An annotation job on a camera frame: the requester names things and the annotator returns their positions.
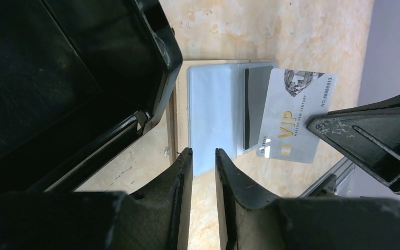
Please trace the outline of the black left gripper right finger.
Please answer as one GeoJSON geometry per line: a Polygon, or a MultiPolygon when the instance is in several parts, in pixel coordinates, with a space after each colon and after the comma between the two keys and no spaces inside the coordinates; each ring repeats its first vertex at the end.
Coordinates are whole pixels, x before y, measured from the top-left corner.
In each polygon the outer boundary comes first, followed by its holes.
{"type": "Polygon", "coordinates": [[[400,249],[400,201],[281,198],[216,149],[222,249],[400,249]]]}

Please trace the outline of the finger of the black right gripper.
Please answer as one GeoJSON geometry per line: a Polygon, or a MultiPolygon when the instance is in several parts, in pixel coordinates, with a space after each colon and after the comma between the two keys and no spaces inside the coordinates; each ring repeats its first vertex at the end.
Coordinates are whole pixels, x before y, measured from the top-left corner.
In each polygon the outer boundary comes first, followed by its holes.
{"type": "Polygon", "coordinates": [[[307,129],[400,195],[400,95],[313,116],[307,129]]]}

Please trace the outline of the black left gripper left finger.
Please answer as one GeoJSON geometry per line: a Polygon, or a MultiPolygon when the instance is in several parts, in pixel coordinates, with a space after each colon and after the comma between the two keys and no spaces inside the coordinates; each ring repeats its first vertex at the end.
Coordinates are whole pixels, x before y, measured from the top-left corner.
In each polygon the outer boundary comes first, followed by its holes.
{"type": "Polygon", "coordinates": [[[11,193],[0,199],[0,249],[187,249],[193,151],[132,194],[11,193]]]}

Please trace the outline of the white VIP card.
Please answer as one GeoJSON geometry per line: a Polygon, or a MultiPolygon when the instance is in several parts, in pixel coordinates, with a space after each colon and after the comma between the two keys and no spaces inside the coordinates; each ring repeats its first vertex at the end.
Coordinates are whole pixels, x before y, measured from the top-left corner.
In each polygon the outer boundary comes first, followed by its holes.
{"type": "Polygon", "coordinates": [[[328,113],[337,82],[333,73],[272,69],[257,156],[311,164],[320,140],[307,125],[328,113]]]}

